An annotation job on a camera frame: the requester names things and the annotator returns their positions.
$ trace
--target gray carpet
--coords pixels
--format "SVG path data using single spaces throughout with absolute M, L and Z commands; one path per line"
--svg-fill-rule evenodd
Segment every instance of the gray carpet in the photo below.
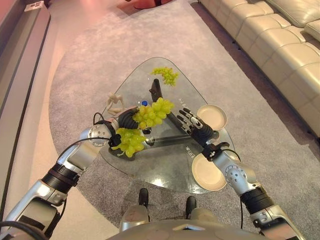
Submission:
M 100 23 L 78 36 L 61 60 L 51 87 L 49 120 L 57 152 L 92 125 L 92 116 L 104 108 L 107 93 L 116 91 L 135 67 L 148 58 L 164 57 L 181 69 L 208 103 L 225 110 L 226 129 L 243 162 L 252 166 L 270 197 L 306 238 L 319 239 L 320 163 L 313 153 L 318 149 L 299 144 L 192 2 L 175 0 L 131 15 L 115 5 Z M 189 196 L 134 180 L 102 157 L 77 187 L 116 226 L 127 207 L 136 204 L 142 187 L 149 189 L 152 220 L 181 218 Z M 240 226 L 239 198 L 229 186 L 195 197 L 222 223 Z M 256 232 L 248 217 L 244 210 L 244 228 Z

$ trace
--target grape bunch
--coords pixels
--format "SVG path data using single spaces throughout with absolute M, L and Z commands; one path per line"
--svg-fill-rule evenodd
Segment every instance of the grape bunch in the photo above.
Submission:
M 164 84 L 174 87 L 176 85 L 176 79 L 179 73 L 174 73 L 172 68 L 169 67 L 157 67 L 154 68 L 151 74 L 161 74 L 164 80 Z
M 116 133 L 121 136 L 121 143 L 118 146 L 113 146 L 111 149 L 121 149 L 122 154 L 131 158 L 135 152 L 141 151 L 145 148 L 142 144 L 146 140 L 141 136 L 139 129 L 118 128 Z
M 139 123 L 139 128 L 142 130 L 148 127 L 154 127 L 162 124 L 162 119 L 167 117 L 167 114 L 171 112 L 174 106 L 175 105 L 169 100 L 164 100 L 162 97 L 159 97 L 151 106 L 139 107 L 139 111 L 133 115 L 132 119 Z

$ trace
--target white plate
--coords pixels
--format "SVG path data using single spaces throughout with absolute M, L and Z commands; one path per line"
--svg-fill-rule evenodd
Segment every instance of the white plate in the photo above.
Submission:
M 226 113 L 216 105 L 203 105 L 196 112 L 196 115 L 213 130 L 223 129 L 228 121 Z
M 204 189 L 218 191 L 227 184 L 222 172 L 213 162 L 208 161 L 202 153 L 195 156 L 191 169 L 195 181 Z

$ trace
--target triangular glass table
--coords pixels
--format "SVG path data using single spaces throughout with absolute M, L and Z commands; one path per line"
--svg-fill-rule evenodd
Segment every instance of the triangular glass table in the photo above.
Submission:
M 161 76 L 151 75 L 154 68 L 169 67 L 174 73 L 179 73 L 176 86 L 164 85 Z M 194 113 L 207 102 L 192 85 L 187 77 L 171 61 L 162 57 L 153 57 L 140 64 L 121 84 L 116 94 L 122 95 L 125 107 L 140 106 L 142 101 L 152 104 L 150 89 L 154 79 L 158 78 L 164 99 L 174 103 L 173 115 L 179 109 L 188 107 Z M 105 119 L 111 115 L 105 110 Z M 228 142 L 234 150 L 233 142 L 226 129 L 219 130 L 216 143 Z M 117 170 L 147 183 L 168 188 L 177 192 L 203 194 L 210 191 L 202 188 L 192 174 L 192 162 L 203 150 L 192 138 L 178 128 L 168 117 L 162 125 L 152 128 L 150 134 L 145 134 L 147 142 L 145 149 L 133 157 L 118 156 L 118 151 L 105 146 L 100 154 L 104 160 Z

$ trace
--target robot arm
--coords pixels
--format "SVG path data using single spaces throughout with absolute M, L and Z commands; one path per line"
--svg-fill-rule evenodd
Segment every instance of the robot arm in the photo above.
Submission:
M 80 140 L 62 152 L 55 165 L 35 182 L 5 221 L 34 226 L 50 238 L 61 218 L 57 207 L 66 202 L 69 190 L 77 185 L 79 177 L 96 159 L 100 149 L 106 143 L 111 147 L 121 143 L 120 135 L 116 134 L 118 128 L 138 128 L 138 123 L 132 120 L 136 112 L 137 107 L 128 108 L 107 120 L 102 117 L 91 128 L 84 130 Z M 15 239 L 23 235 L 21 239 L 26 239 L 25 232 L 10 228 L 0 235 L 0 240 L 8 239 L 8 235 L 15 236 Z
M 190 122 L 178 115 L 177 118 L 183 122 L 182 129 L 203 147 L 202 154 L 224 174 L 228 184 L 245 204 L 254 226 L 270 239 L 304 240 L 287 214 L 268 197 L 255 172 L 240 161 L 235 151 L 226 148 L 229 144 L 222 142 L 214 145 L 219 136 L 216 131 L 189 109 L 179 112 Z

